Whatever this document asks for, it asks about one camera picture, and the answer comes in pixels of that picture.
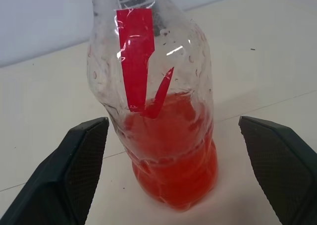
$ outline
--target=orange liquid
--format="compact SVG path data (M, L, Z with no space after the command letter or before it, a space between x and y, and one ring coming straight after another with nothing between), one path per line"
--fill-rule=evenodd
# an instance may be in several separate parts
M189 209L217 178L212 119L198 105L196 115L189 95L170 94L156 119L133 113L125 120L127 152L139 184L177 210Z

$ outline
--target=clear plastic bottle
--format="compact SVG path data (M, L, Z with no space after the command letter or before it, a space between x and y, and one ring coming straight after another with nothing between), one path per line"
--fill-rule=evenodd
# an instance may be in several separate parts
M217 178L206 37L171 0L92 1L90 88L141 187L187 210Z

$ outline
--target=table surface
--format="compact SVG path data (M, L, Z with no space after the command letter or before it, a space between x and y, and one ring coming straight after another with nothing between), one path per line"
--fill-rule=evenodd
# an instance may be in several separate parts
M187 14L211 46L217 186L185 213L153 201L111 126L88 225L279 225L254 177L239 116L287 125L317 151L317 8L223 0ZM80 44L0 68L0 216L68 129L107 116L87 85L86 50Z

